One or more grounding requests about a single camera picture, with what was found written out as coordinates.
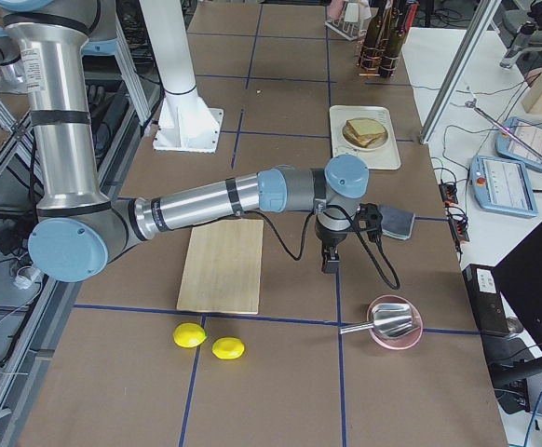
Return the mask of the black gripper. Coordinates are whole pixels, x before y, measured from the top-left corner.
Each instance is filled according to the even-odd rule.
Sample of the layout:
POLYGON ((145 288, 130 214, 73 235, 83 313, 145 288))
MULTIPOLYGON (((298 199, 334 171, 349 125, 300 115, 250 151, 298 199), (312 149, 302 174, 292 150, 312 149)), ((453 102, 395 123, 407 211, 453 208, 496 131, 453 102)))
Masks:
POLYGON ((336 274, 339 271, 340 258, 337 253, 337 246, 346 239, 350 230, 350 224, 345 228, 331 229, 324 225, 319 219, 316 219, 315 233, 321 242, 321 271, 323 273, 336 274))

